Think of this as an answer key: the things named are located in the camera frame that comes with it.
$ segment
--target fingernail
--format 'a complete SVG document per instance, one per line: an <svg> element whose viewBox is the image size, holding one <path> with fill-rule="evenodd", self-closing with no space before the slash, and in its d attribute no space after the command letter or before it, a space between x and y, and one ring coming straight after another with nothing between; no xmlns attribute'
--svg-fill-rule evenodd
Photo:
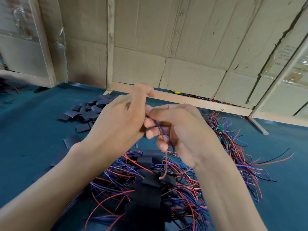
<svg viewBox="0 0 308 231"><path fill-rule="evenodd" d="M150 106L150 105L148 105L148 104L145 105L145 113L146 113L146 114L148 114L149 112L151 112L152 109L153 109L152 106Z"/></svg>

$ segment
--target left hand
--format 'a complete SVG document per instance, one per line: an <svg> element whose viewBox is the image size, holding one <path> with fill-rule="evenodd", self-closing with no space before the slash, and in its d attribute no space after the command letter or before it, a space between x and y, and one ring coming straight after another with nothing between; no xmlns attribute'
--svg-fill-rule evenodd
<svg viewBox="0 0 308 231"><path fill-rule="evenodd" d="M72 147L86 154L88 167L101 173L144 135L147 95L154 97L154 89L136 83L131 94L118 96L102 110L87 137Z"/></svg>

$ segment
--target hand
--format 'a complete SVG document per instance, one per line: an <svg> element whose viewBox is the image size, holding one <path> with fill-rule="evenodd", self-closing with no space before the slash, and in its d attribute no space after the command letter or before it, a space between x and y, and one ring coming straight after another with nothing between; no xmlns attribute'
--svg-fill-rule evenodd
<svg viewBox="0 0 308 231"><path fill-rule="evenodd" d="M190 168L201 159L218 149L222 149L215 132L208 126L199 110L188 104L167 104L152 108L146 105L144 126L148 139L158 136L157 147L167 151L170 143L162 136L153 120L156 120L169 136L176 152Z"/></svg>
<svg viewBox="0 0 308 231"><path fill-rule="evenodd" d="M86 153L91 161L87 165L97 173L104 171L103 165L110 165L144 135L147 95L154 96L151 86L135 84L132 94L120 95L108 104L87 137L73 146Z"/></svg>

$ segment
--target forearm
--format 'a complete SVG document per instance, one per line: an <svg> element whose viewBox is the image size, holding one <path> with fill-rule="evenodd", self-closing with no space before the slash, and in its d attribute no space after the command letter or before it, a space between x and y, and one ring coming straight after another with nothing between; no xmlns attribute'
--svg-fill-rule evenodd
<svg viewBox="0 0 308 231"><path fill-rule="evenodd" d="M267 230L232 159L223 149L200 161L194 171L216 230Z"/></svg>
<svg viewBox="0 0 308 231"><path fill-rule="evenodd" d="M70 151L52 170L4 206L0 210L0 230L50 230L74 197L96 176L89 172L91 167L87 167L83 155Z"/></svg>

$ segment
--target teal table surface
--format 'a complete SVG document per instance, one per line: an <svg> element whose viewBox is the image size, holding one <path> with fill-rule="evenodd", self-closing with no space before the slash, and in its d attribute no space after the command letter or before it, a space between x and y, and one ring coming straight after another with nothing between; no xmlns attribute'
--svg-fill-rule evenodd
<svg viewBox="0 0 308 231"><path fill-rule="evenodd" d="M91 86L61 84L34 95L28 88L15 96L12 105L0 107L0 207L30 186L35 175L48 167L65 148L63 139L76 134L78 122L64 123L57 117L74 104L92 100L104 91ZM167 102L147 98L147 103L158 106ZM241 130L241 141L248 143L245 153L254 159L272 159L289 147L290 153L295 153L287 161L264 165L272 179L278 182L261 180L263 198L255 205L270 231L308 230L308 128L258 120L270 133L265 136L238 116L222 113L220 117L231 120L233 129ZM86 135L87 132L79 134L82 139ZM156 149L154 141L144 137L138 145L143 149ZM56 230L84 230L90 202L91 199L86 199L75 204ZM107 226L94 221L87 228L106 229Z"/></svg>

